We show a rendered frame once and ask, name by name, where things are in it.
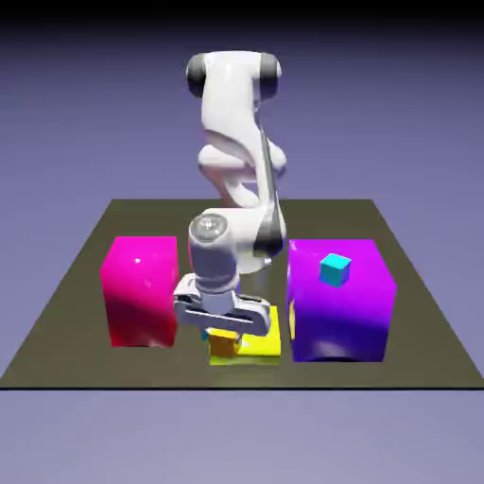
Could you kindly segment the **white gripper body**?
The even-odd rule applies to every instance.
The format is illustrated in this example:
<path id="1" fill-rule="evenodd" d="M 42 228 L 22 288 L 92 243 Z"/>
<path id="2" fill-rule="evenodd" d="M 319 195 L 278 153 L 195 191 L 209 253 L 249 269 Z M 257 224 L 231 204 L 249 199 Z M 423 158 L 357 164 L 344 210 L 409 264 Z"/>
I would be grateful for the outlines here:
<path id="1" fill-rule="evenodd" d="M 219 295 L 177 295 L 177 322 L 203 329 L 215 328 L 237 334 L 266 336 L 270 329 L 270 304 L 234 292 Z"/>

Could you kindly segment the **small orange cube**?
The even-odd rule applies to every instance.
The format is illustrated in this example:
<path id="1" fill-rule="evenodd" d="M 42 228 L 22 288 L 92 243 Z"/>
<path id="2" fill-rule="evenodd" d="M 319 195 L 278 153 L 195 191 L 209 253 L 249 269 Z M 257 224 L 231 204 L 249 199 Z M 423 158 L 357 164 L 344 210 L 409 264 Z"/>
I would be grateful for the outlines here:
<path id="1" fill-rule="evenodd" d="M 211 355 L 235 357 L 241 347 L 242 336 L 236 332 L 211 328 L 209 343 Z"/>

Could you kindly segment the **small cyan cube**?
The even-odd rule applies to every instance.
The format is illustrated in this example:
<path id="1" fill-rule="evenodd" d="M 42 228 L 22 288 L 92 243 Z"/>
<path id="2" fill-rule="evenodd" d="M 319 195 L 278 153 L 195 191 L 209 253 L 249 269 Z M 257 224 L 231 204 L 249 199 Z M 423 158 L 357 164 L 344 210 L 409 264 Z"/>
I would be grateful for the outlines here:
<path id="1" fill-rule="evenodd" d="M 343 286 L 350 275 L 352 259 L 329 253 L 320 261 L 320 281 L 333 287 Z"/>

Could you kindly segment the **large yellow box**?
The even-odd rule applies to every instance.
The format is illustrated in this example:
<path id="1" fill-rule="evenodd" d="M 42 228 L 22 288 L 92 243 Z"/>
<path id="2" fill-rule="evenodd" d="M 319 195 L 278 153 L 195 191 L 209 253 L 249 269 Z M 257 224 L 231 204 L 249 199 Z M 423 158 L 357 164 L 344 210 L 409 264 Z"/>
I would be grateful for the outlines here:
<path id="1" fill-rule="evenodd" d="M 209 360 L 212 366 L 230 365 L 278 365 L 282 343 L 280 336 L 278 309 L 275 305 L 270 308 L 270 329 L 263 337 L 244 334 L 241 335 L 241 347 L 235 357 L 219 357 L 211 355 L 209 343 Z"/>

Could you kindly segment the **large purple box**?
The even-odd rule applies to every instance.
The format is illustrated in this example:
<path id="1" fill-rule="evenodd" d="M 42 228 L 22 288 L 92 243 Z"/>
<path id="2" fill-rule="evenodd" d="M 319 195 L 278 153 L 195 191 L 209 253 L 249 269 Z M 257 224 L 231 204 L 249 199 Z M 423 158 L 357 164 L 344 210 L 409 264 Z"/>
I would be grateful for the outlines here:
<path id="1" fill-rule="evenodd" d="M 320 281 L 329 253 L 352 259 L 341 287 Z M 286 313 L 296 362 L 384 360 L 397 284 L 371 239 L 291 239 Z"/>

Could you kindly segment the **large pink box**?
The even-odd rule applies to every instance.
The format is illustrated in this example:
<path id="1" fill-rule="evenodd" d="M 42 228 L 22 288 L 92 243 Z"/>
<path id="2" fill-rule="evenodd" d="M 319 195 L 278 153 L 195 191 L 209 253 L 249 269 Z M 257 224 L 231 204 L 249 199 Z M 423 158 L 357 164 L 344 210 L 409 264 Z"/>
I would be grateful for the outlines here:
<path id="1" fill-rule="evenodd" d="M 112 346 L 172 347 L 178 281 L 176 237 L 118 235 L 100 267 Z"/>

